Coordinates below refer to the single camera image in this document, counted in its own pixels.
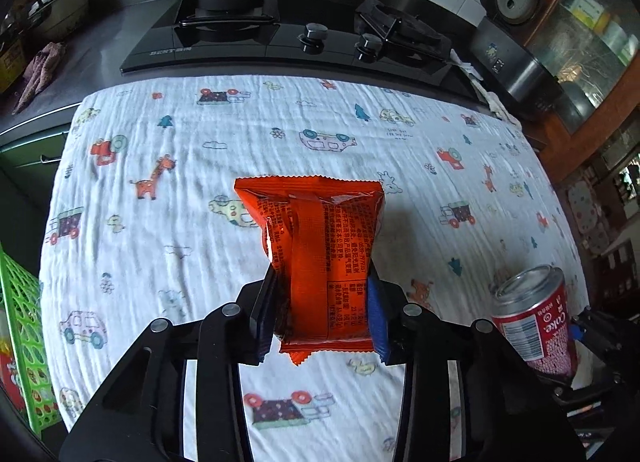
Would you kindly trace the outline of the wooden glass cabinet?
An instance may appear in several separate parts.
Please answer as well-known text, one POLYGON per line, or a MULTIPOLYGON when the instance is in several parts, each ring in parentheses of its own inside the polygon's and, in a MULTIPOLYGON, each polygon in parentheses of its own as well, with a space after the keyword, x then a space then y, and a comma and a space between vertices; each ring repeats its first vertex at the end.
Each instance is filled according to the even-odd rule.
POLYGON ((558 184, 638 110, 639 0, 545 0, 521 40, 560 91, 532 125, 558 184))

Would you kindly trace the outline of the green plastic mesh basket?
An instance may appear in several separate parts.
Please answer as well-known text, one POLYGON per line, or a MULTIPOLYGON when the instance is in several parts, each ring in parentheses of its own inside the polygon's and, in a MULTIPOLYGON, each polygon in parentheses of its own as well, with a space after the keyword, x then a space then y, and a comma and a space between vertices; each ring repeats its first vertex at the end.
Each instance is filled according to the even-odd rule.
POLYGON ((44 348, 40 285, 25 268, 1 251, 1 300, 30 429, 40 438, 62 421, 44 348))

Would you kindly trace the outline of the black countertop appliance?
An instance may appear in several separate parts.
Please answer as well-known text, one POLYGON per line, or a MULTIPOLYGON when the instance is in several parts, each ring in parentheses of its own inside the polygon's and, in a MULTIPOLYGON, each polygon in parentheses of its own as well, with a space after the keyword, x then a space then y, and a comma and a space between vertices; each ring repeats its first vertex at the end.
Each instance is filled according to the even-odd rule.
POLYGON ((534 120, 554 108, 561 95, 558 81, 501 26, 485 17, 469 51, 487 85, 514 115, 534 120))

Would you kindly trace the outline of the yellow oil bottle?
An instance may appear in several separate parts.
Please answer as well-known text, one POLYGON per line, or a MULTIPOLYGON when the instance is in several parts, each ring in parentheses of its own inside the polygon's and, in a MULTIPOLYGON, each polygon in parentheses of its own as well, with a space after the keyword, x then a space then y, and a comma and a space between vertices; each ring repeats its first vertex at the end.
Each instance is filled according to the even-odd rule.
POLYGON ((16 40, 3 47, 0 57, 0 92, 5 92, 26 69, 22 42, 16 40))

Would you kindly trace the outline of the white printed table cloth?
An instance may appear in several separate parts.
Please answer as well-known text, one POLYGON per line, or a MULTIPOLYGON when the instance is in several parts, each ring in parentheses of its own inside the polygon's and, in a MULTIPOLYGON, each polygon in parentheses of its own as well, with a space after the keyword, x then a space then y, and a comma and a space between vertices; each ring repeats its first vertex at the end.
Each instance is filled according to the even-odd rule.
POLYGON ((570 312, 587 306, 561 203, 508 123, 318 78, 103 89, 73 117, 41 253, 44 342, 67 426, 152 320, 200 320, 262 278, 262 234, 233 185, 269 175, 379 182, 375 267, 440 318, 488 316, 497 286, 543 264, 564 272, 570 312))

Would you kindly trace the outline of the pink rag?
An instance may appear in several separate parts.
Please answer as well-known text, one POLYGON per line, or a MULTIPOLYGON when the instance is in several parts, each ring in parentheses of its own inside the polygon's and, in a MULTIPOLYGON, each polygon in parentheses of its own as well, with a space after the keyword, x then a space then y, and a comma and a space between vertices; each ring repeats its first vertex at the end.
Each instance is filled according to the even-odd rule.
POLYGON ((24 88, 14 107, 14 114, 25 110, 49 86, 64 55, 65 45, 55 42, 48 43, 36 53, 23 74, 24 88))

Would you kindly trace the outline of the red plastic stool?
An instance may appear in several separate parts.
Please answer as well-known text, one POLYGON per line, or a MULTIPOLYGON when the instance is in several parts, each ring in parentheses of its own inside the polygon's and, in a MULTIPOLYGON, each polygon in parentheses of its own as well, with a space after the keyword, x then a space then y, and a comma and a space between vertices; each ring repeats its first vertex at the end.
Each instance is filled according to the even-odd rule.
POLYGON ((26 404, 21 391, 15 358, 10 343, 2 338, 0 342, 1 382, 10 401, 23 416, 26 416, 26 404))

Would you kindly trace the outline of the black gas stove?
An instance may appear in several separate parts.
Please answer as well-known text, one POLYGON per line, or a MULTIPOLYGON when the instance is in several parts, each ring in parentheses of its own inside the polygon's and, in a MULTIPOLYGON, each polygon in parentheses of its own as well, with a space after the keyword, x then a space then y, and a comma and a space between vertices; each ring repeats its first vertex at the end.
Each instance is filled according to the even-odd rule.
POLYGON ((382 0, 177 0, 142 36, 122 73, 166 66, 270 66, 377 78, 478 100, 452 43, 420 14, 382 0))

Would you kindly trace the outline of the red cola can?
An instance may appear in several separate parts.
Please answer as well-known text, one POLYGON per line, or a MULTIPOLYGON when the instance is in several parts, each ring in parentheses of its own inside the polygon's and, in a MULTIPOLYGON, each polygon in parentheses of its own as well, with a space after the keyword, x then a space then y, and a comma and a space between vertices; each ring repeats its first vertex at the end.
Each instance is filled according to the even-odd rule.
POLYGON ((506 280, 492 293, 491 319, 533 369, 561 378, 576 373, 564 274, 541 265, 506 280))

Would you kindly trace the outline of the orange snack packet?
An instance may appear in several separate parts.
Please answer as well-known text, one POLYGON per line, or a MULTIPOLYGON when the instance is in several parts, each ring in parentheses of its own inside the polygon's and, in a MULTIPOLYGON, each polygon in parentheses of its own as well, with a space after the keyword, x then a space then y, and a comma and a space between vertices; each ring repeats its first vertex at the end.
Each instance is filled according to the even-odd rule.
POLYGON ((367 278, 385 193, 376 180, 244 177, 234 183, 277 274, 280 351, 370 352, 367 278))

